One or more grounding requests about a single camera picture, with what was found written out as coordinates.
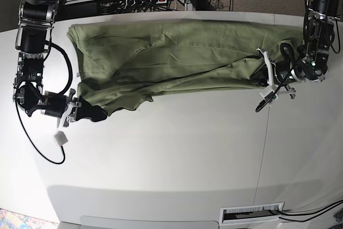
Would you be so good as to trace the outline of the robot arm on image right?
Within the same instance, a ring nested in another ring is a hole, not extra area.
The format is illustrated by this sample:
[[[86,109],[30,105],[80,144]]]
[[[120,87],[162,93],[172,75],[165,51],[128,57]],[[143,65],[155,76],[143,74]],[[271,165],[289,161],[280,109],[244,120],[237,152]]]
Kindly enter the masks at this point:
[[[334,48],[333,43],[340,41],[338,21],[342,19],[342,0],[304,0],[304,7],[300,46],[294,49],[289,43],[281,43],[281,61],[272,59],[263,48],[257,48],[264,64],[253,73],[250,81],[265,88],[260,92],[263,99],[256,112],[271,105],[282,94],[294,99],[296,91],[292,83],[323,81],[328,71],[329,52],[341,51],[340,47]]]

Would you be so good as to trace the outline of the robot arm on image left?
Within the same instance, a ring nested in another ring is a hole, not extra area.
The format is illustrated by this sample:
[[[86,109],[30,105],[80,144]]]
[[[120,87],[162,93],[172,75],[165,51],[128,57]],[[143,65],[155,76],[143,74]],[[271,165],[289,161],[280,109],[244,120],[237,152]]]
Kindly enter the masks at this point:
[[[19,52],[17,73],[14,80],[13,99],[28,117],[36,111],[60,120],[60,125],[81,119],[100,122],[107,112],[92,105],[71,88],[73,70],[63,48],[52,42],[57,10],[64,0],[21,0],[16,50]],[[52,49],[62,54],[66,62],[68,79],[58,93],[43,91],[44,63]]]

